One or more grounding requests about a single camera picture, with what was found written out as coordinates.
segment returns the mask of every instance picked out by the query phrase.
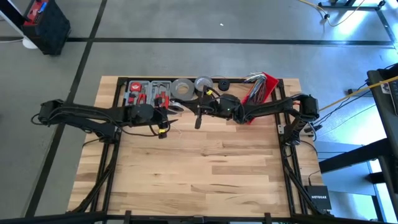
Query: colorful wires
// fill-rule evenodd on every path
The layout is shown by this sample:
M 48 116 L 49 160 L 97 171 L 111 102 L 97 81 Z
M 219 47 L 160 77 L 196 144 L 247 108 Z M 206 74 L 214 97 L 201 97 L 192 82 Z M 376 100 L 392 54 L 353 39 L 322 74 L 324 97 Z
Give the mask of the colorful wires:
M 251 73 L 243 83 L 254 82 L 253 87 L 248 93 L 247 102 L 254 104 L 261 104 L 264 102 L 266 97 L 266 81 L 267 77 L 262 72 Z

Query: yellow cable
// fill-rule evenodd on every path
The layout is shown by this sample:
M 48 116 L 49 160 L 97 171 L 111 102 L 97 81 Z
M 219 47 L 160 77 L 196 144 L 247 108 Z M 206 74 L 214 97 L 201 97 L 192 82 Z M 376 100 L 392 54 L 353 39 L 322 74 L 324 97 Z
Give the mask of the yellow cable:
M 362 89 L 360 89 L 360 90 L 358 90 L 358 91 L 355 91 L 355 92 L 353 92 L 352 94 L 347 95 L 347 96 L 341 98 L 340 100 L 338 100 L 338 101 L 336 101 L 336 102 L 334 102 L 334 103 L 329 104 L 328 106 L 326 106 L 326 107 L 320 109 L 319 111 L 323 111 L 323 110 L 325 110 L 325 109 L 327 109 L 327 108 L 329 108 L 329 107 L 331 107 L 331 106 L 333 106 L 333 105 L 335 105 L 335 104 L 337 104 L 337 103 L 339 103 L 339 102 L 341 102 L 341 101 L 343 101 L 343 100 L 345 100 L 345 99 L 347 99 L 347 98 L 349 98 L 349 97 L 352 97 L 353 95 L 356 95 L 356 94 L 358 94 L 358 93 L 361 93 L 361 92 L 363 92 L 363 91 L 365 91 L 365 90 L 368 90 L 368 89 L 371 89 L 371 88 L 374 88 L 374 87 L 377 87 L 377 86 L 380 86 L 380 85 L 383 85 L 383 84 L 385 84 L 385 83 L 389 83 L 389 82 L 392 82 L 392 81 L 395 81 L 395 80 L 398 80 L 398 76 L 396 76 L 396 77 L 394 77 L 394 78 L 389 78 L 389 79 L 387 79 L 387 80 L 384 80 L 383 82 L 379 82 L 379 83 L 376 83 L 376 84 L 373 84 L 373 85 L 369 85 L 369 86 L 366 87 L 366 88 L 362 88 Z
M 308 4 L 308 5 L 310 5 L 310 6 L 314 7 L 314 8 L 316 8 L 316 9 L 321 10 L 323 13 L 325 13 L 325 15 L 328 14 L 322 7 L 317 6 L 316 4 L 307 2 L 307 1 L 305 1 L 305 0 L 299 0 L 299 1 L 302 2 L 302 3 Z M 361 4 L 359 4 L 359 6 L 358 6 L 350 15 L 348 15 L 345 19 L 343 19 L 341 22 L 339 22 L 339 23 L 337 23 L 337 24 L 335 24 L 335 25 L 331 24 L 330 21 L 329 21 L 329 18 L 327 18 L 326 20 L 328 21 L 329 26 L 331 26 L 331 27 L 336 27 L 336 26 L 342 24 L 342 23 L 343 23 L 344 21 L 346 21 L 350 16 L 352 16 L 352 15 L 354 14 L 354 12 L 356 12 L 356 11 L 361 7 L 361 5 L 362 5 L 364 2 L 365 2 L 365 0 L 362 0 Z

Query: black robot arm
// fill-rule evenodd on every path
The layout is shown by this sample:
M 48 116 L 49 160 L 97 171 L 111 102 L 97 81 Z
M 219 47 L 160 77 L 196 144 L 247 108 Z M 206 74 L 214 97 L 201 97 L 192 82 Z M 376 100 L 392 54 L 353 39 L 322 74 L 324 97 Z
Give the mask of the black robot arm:
M 294 95 L 283 100 L 277 100 L 260 105 L 242 105 L 239 98 L 230 94 L 218 94 L 214 89 L 205 86 L 201 97 L 191 101 L 173 99 L 193 111 L 197 116 L 195 128 L 201 125 L 203 114 L 218 118 L 233 119 L 239 124 L 244 124 L 253 118 L 278 113 L 289 113 L 294 116 L 294 121 L 284 127 L 282 142 L 284 144 L 300 144 L 299 133 L 308 122 L 319 118 L 318 100 L 310 95 Z M 294 104 L 299 105 L 299 110 L 294 109 Z
M 62 100 L 52 100 L 41 104 L 37 119 L 43 125 L 65 123 L 80 128 L 87 133 L 95 133 L 102 141 L 113 143 L 118 130 L 138 136 L 158 136 L 165 138 L 170 129 L 167 110 L 143 104 L 116 108 L 98 108 L 95 106 L 64 103 Z M 158 125 L 155 133 L 152 125 Z M 152 135 L 133 134 L 123 130 L 123 127 L 149 126 Z

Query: silver tape roll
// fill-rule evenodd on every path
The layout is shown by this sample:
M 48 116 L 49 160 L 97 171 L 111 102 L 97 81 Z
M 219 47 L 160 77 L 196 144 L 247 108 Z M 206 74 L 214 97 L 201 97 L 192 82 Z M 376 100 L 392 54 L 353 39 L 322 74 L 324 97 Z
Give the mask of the silver tape roll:
M 178 89 L 179 88 L 187 88 L 188 91 L 186 93 L 179 93 Z M 179 78 L 172 82 L 170 86 L 170 92 L 174 98 L 177 98 L 179 100 L 191 100 L 193 97 L 193 92 L 195 91 L 195 86 L 194 84 L 186 78 Z
M 183 112 L 184 108 L 180 103 L 177 102 L 170 102 L 169 110 L 176 111 L 176 112 Z
M 201 93 L 205 85 L 208 87 L 213 87 L 213 80 L 210 77 L 198 77 L 195 80 L 195 89 L 197 93 Z

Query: wooden table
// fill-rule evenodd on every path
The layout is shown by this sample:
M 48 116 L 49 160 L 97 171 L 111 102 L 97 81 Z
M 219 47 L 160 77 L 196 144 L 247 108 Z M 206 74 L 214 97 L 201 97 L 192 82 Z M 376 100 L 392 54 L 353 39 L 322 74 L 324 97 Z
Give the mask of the wooden table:
M 117 79 L 102 77 L 95 106 L 111 107 Z M 287 96 L 301 92 L 298 79 L 284 79 L 284 83 Z M 231 84 L 228 93 L 242 98 L 250 87 Z M 257 118 L 251 125 L 203 116 L 199 130 L 194 128 L 192 112 L 169 119 L 175 118 L 178 121 L 166 139 L 122 134 L 109 214 L 131 210 L 135 215 L 263 217 L 269 212 L 272 217 L 290 217 L 275 116 Z M 148 127 L 126 131 L 150 133 Z M 95 138 L 88 134 L 86 141 Z M 302 139 L 313 143 L 309 137 Z M 102 149 L 100 142 L 83 148 L 69 210 L 94 186 Z M 301 144 L 297 157 L 303 184 L 308 184 L 308 175 L 319 170 L 317 155 Z M 313 174 L 311 181 L 321 185 L 320 173 Z M 299 213 L 297 190 L 292 188 Z

